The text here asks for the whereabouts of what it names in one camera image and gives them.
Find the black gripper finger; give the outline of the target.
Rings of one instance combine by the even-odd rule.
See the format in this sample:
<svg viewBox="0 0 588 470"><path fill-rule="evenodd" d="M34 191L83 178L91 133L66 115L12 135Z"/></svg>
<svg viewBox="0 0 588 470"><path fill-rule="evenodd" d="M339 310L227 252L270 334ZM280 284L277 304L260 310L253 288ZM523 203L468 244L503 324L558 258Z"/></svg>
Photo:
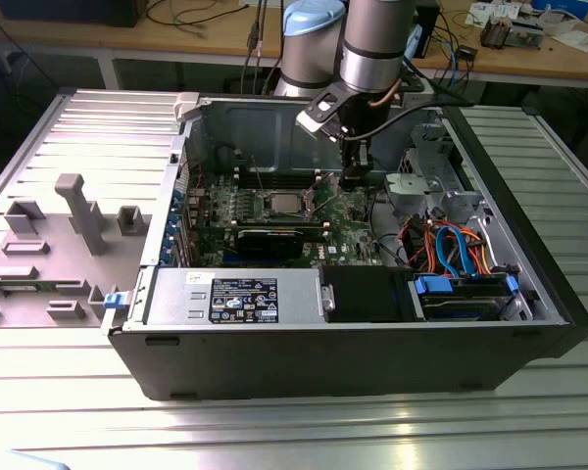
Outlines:
<svg viewBox="0 0 588 470"><path fill-rule="evenodd" d="M339 186L344 191L353 191L365 185L365 178L373 169L368 140L343 141L340 144L342 172Z"/></svg>

